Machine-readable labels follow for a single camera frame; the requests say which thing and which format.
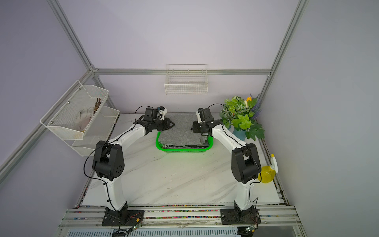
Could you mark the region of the grey scarf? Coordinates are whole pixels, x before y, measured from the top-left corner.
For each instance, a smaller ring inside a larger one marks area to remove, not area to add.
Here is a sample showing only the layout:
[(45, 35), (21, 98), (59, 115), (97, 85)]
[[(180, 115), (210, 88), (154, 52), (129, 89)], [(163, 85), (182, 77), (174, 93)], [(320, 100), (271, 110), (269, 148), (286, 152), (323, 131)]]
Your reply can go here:
[(197, 121), (194, 113), (170, 113), (168, 118), (175, 123), (175, 126), (169, 130), (161, 132), (159, 142), (161, 144), (172, 145), (202, 145), (206, 143), (207, 136), (201, 133), (194, 133), (192, 124)]

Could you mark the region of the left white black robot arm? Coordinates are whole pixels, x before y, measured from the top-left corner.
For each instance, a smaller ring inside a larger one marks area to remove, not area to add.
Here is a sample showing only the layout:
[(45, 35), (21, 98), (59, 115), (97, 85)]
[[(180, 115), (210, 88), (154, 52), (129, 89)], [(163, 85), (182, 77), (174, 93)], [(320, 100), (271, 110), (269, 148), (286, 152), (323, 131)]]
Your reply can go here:
[(120, 176), (125, 169), (124, 154), (133, 143), (148, 133), (157, 130), (171, 129), (175, 123), (165, 115), (167, 109), (147, 107), (145, 114), (137, 119), (133, 125), (117, 138), (110, 141), (99, 141), (94, 150), (92, 169), (96, 173), (96, 180), (102, 181), (107, 195), (107, 206), (102, 226), (121, 226), (137, 223), (137, 211), (128, 211), (128, 204), (124, 197)]

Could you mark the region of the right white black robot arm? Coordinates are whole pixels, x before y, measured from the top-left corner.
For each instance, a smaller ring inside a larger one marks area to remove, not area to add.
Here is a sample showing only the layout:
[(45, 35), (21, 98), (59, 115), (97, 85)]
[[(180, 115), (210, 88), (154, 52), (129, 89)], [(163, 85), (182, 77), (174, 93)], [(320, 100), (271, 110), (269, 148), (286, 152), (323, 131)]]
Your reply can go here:
[(251, 190), (255, 184), (260, 183), (258, 177), (262, 170), (257, 146), (233, 135), (220, 120), (214, 119), (209, 108), (199, 108), (196, 116), (197, 121), (193, 123), (192, 131), (207, 133), (231, 153), (231, 171), (238, 182), (233, 207), (220, 210), (222, 224), (249, 224), (256, 228), (261, 223), (256, 208), (259, 198), (251, 200)]

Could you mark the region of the black white checked scarf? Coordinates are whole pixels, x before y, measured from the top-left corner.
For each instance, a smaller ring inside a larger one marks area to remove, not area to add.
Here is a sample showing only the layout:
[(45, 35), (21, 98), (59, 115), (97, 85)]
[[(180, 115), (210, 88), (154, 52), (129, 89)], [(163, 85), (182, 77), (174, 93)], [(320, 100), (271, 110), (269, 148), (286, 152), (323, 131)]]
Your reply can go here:
[(172, 145), (172, 144), (160, 144), (164, 149), (206, 149), (210, 147), (209, 143), (202, 145)]

